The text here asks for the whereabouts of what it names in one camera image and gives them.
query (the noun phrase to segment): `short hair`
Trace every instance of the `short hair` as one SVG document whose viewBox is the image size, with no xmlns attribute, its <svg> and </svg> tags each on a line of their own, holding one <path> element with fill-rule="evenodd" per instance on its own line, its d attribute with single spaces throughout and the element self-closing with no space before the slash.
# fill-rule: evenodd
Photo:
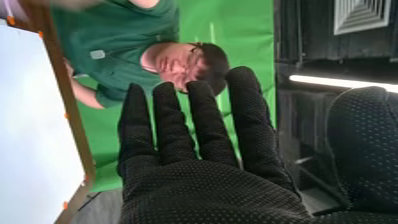
<svg viewBox="0 0 398 224">
<path fill-rule="evenodd" d="M 208 69 L 197 74 L 197 80 L 208 82 L 215 96 L 220 94 L 227 82 L 226 74 L 229 71 L 227 54 L 222 48 L 211 43 L 194 43 L 202 50 L 204 64 Z"/>
</svg>

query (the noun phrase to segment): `green backdrop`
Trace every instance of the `green backdrop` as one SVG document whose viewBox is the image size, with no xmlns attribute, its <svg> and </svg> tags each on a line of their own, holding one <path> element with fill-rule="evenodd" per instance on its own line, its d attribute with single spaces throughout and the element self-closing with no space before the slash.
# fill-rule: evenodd
<svg viewBox="0 0 398 224">
<path fill-rule="evenodd" d="M 231 67 L 252 68 L 263 85 L 275 123 L 275 85 L 273 85 L 273 5 L 272 0 L 179 0 L 181 41 L 211 42 L 226 50 Z M 96 87 L 90 78 L 78 81 Z M 186 112 L 188 127 L 194 133 L 186 96 L 179 95 Z M 217 97 L 227 131 L 236 146 L 227 91 Z M 96 161 L 96 183 L 92 191 L 121 187 L 117 166 L 117 120 L 121 106 L 94 110 L 78 103 L 90 152 Z"/>
</svg>

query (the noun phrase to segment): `white board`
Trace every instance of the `white board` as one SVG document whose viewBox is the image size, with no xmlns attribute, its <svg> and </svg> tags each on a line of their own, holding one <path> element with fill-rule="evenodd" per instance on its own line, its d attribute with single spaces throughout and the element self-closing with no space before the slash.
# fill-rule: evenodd
<svg viewBox="0 0 398 224">
<path fill-rule="evenodd" d="M 0 219 L 53 223 L 83 181 L 50 58 L 37 33 L 0 26 Z"/>
</svg>

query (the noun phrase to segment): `gloved hand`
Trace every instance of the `gloved hand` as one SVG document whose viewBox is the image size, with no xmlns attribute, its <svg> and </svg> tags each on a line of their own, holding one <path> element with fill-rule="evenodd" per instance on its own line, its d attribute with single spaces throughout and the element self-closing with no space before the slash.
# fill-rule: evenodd
<svg viewBox="0 0 398 224">
<path fill-rule="evenodd" d="M 242 169 L 206 83 L 188 83 L 202 159 L 172 84 L 163 83 L 153 91 L 156 150 L 144 91 L 131 84 L 119 121 L 121 223 L 361 223 L 371 214 L 311 218 L 282 167 L 268 108 L 249 68 L 231 70 L 227 86 Z"/>
</svg>

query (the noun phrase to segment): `green shirt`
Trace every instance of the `green shirt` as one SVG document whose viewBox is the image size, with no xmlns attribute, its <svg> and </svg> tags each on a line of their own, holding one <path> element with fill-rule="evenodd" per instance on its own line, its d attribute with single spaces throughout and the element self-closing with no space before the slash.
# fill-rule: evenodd
<svg viewBox="0 0 398 224">
<path fill-rule="evenodd" d="M 133 82 L 151 93 L 160 76 L 140 66 L 140 56 L 158 42 L 178 41 L 179 13 L 174 0 L 151 9 L 128 0 L 106 0 L 82 12 L 53 7 L 64 55 L 78 73 L 98 81 L 96 99 L 105 107 L 126 96 Z"/>
</svg>

